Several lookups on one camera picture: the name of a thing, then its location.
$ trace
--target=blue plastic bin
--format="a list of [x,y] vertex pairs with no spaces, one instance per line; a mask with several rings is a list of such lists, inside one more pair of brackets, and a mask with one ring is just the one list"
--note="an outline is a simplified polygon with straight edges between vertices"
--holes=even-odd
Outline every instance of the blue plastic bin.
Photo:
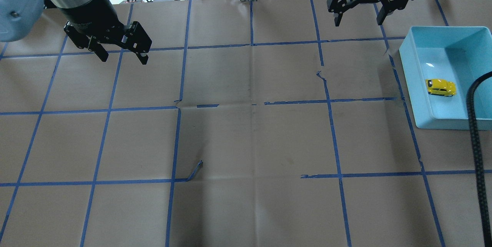
[[[399,49],[417,127],[468,130],[466,93],[492,71],[492,35],[486,27],[412,27]],[[426,79],[454,82],[457,94],[427,94]],[[492,130],[492,79],[475,92],[480,130]]]

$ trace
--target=braided black cable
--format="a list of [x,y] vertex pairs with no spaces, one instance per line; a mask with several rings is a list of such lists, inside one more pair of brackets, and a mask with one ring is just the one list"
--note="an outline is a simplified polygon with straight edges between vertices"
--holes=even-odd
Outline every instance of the braided black cable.
[[473,96],[477,87],[490,77],[492,77],[492,72],[488,72],[476,79],[466,94],[466,110],[468,111],[471,148],[473,150],[473,162],[475,163],[475,177],[477,180],[478,206],[480,207],[485,247],[492,247],[492,235],[490,233],[489,206],[487,204],[487,191],[485,189],[484,161],[482,157],[482,148],[480,147],[480,136],[478,135]]

